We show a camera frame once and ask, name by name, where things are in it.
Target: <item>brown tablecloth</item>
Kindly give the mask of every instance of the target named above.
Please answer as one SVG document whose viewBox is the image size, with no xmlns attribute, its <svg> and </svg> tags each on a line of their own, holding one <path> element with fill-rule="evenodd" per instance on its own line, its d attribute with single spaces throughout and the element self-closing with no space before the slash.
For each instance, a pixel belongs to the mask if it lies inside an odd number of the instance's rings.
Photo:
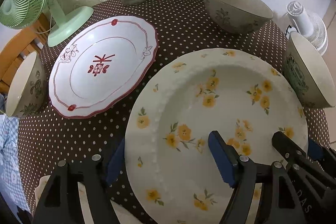
<svg viewBox="0 0 336 224">
<path fill-rule="evenodd" d="M 38 114 L 20 119 L 19 166 L 32 212 L 35 209 L 34 189 L 39 185 L 39 179 L 50 175 L 59 160 L 71 162 L 91 157 L 120 143 L 139 93 L 151 77 L 175 58 L 204 48 L 235 48 L 260 57 L 279 71 L 282 68 L 287 40 L 272 21 L 255 33 L 231 35 L 209 18 L 203 0 L 149 0 L 137 6 L 124 6 L 120 0 L 108 0 L 93 8 L 92 17 L 70 38 L 56 47 L 43 47 L 41 58 L 48 77 L 56 58 L 75 35 L 97 21 L 118 15 L 141 17 L 155 26 L 160 44 L 156 60 L 134 91 L 104 113 L 89 119 L 69 120 L 61 117 L 48 99 Z M 329 147 L 324 111 L 304 108 L 304 112 L 309 136 Z M 134 196 L 125 166 L 117 182 L 109 188 L 109 196 L 141 222 L 154 222 Z"/>
</svg>

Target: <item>green fan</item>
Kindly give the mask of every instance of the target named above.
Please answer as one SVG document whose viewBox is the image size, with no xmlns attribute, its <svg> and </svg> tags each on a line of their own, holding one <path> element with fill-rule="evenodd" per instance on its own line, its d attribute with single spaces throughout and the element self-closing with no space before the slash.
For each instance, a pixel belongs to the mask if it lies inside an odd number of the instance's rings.
<svg viewBox="0 0 336 224">
<path fill-rule="evenodd" d="M 23 29 L 34 23 L 44 9 L 50 10 L 56 22 L 48 37 L 50 47 L 67 39 L 93 14 L 91 7 L 82 6 L 65 15 L 57 0 L 4 0 L 0 7 L 0 23 L 12 29 Z"/>
</svg>

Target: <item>yellow floral plate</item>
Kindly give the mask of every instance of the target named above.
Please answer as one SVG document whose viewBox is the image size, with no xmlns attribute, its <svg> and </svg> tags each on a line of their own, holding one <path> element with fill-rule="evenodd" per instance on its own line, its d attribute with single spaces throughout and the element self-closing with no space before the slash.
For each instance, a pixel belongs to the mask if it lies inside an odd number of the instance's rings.
<svg viewBox="0 0 336 224">
<path fill-rule="evenodd" d="M 159 224 L 218 224 L 232 189 L 207 145 L 218 130 L 255 162 L 283 161 L 272 135 L 307 151 L 302 107 L 285 78 L 242 51 L 191 52 L 162 68 L 139 95 L 127 125 L 125 161 L 137 199 Z M 256 185 L 248 223 L 253 223 Z"/>
</svg>

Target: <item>beige bowl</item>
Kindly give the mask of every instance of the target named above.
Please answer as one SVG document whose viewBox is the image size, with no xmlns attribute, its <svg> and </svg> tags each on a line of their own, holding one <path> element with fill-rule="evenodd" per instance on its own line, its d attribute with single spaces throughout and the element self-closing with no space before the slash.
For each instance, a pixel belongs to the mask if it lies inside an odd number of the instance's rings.
<svg viewBox="0 0 336 224">
<path fill-rule="evenodd" d="M 43 103 L 47 77 L 37 52 L 23 60 L 10 85 L 6 103 L 7 116 L 28 116 Z"/>
<path fill-rule="evenodd" d="M 302 105 L 325 108 L 336 105 L 336 90 L 322 56 L 302 35 L 291 32 L 283 58 L 283 74 Z"/>
<path fill-rule="evenodd" d="M 248 33 L 260 29 L 273 17 L 261 0 L 204 0 L 211 19 L 230 33 Z"/>
</svg>

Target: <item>screw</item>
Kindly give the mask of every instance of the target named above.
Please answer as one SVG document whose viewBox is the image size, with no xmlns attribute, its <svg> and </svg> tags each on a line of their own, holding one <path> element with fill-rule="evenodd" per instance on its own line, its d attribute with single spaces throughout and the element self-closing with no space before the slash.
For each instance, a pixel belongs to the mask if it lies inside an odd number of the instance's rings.
<svg viewBox="0 0 336 224">
<path fill-rule="evenodd" d="M 281 164 L 281 162 L 275 161 L 275 162 L 274 162 L 274 166 L 275 166 L 276 168 L 281 168 L 281 167 L 282 167 L 282 164 Z"/>
<path fill-rule="evenodd" d="M 92 160 L 94 161 L 97 161 L 97 160 L 100 160 L 101 159 L 101 156 L 99 154 L 95 154 L 92 156 Z"/>
<path fill-rule="evenodd" d="M 67 162 L 65 160 L 61 160 L 61 161 L 58 162 L 58 166 L 63 167 L 64 165 L 66 165 L 66 163 Z"/>
<path fill-rule="evenodd" d="M 241 155 L 241 156 L 239 157 L 239 159 L 240 159 L 241 161 L 243 161 L 243 162 L 247 162 L 247 161 L 249 160 L 249 157 L 248 157 L 248 156 Z"/>
</svg>

